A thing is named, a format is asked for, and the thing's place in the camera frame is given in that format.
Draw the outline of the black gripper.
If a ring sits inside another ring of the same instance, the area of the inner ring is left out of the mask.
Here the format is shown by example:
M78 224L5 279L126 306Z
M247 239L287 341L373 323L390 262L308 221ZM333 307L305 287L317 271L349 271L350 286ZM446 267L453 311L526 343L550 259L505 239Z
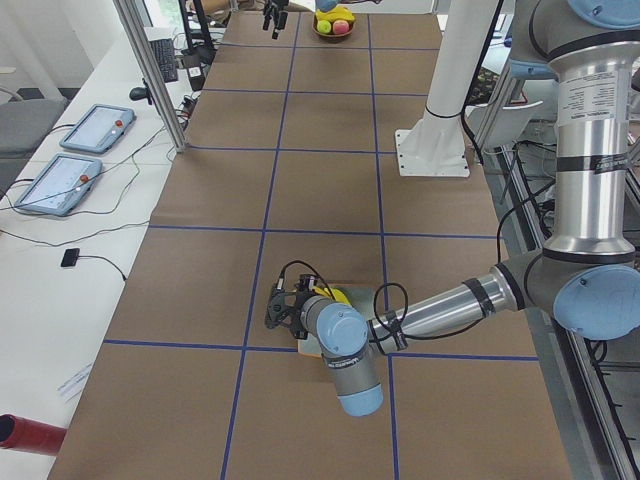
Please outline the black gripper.
M277 40L280 32L286 27L287 7L289 0L265 0L263 8L263 26L262 29L267 31L273 21L273 29L271 37Z
M304 303L313 296L313 292L303 288L289 292L288 296L292 297L292 300L289 305L289 322L286 328L295 339L306 340L308 338L308 330L302 322L302 311Z

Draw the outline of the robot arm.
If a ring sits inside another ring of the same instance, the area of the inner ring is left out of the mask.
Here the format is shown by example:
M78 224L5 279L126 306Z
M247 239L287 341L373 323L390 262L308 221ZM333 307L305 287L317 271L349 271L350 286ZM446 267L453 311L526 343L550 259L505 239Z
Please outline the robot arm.
M489 272L429 299L365 317L316 288L316 272L292 291L276 283L265 324L314 337L344 411L383 402L378 355L466 332L503 310L535 307L589 340L639 325L635 250L623 234L629 166L629 91L639 55L635 1L520 1L511 58L544 66L559 83L554 227L537 250L499 258Z

